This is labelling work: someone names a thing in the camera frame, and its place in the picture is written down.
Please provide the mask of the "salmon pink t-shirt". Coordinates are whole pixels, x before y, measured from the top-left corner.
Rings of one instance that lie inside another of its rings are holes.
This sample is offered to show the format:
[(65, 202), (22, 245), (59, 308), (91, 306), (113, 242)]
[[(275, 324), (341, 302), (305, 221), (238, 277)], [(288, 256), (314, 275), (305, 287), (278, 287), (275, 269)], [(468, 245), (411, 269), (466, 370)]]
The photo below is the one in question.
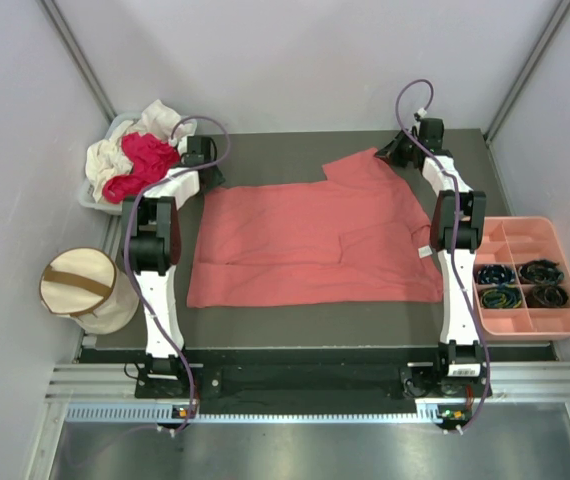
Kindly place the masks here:
[(206, 195), (188, 307), (442, 300), (420, 252), (430, 219), (408, 183), (371, 149), (322, 170), (322, 181)]

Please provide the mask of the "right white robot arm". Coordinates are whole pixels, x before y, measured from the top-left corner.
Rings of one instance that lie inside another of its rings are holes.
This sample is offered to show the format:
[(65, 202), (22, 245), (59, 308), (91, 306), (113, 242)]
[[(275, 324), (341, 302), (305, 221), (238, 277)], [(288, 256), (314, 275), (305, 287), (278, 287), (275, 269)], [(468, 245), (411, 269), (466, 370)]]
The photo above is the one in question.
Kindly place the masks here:
[(482, 239), (486, 195), (470, 187), (443, 148), (444, 122), (424, 109), (409, 131), (399, 132), (375, 157), (392, 166), (420, 171), (436, 195), (429, 247), (443, 277), (444, 319), (431, 380), (441, 394), (488, 394), (487, 345), (474, 308), (473, 268)]

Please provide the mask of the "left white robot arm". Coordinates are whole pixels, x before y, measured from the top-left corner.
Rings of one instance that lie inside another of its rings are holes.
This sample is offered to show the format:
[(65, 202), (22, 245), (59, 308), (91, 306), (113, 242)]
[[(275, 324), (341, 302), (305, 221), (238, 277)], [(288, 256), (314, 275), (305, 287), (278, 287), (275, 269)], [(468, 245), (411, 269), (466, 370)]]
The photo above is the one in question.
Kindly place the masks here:
[(178, 210), (224, 182), (214, 140), (188, 138), (186, 152), (166, 178), (141, 196), (126, 196), (122, 204), (123, 259), (141, 299), (147, 335), (135, 396), (192, 400), (196, 386), (183, 352), (175, 297), (182, 252)]

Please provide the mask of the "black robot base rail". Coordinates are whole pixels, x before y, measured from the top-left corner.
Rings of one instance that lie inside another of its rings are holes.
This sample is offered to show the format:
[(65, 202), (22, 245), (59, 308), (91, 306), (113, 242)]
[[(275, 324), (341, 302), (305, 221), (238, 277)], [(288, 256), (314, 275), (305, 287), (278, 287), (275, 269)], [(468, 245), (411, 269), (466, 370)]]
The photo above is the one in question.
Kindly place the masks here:
[(190, 349), (196, 397), (138, 398), (190, 404), (202, 414), (410, 413), (417, 400), (451, 398), (431, 380), (438, 347)]

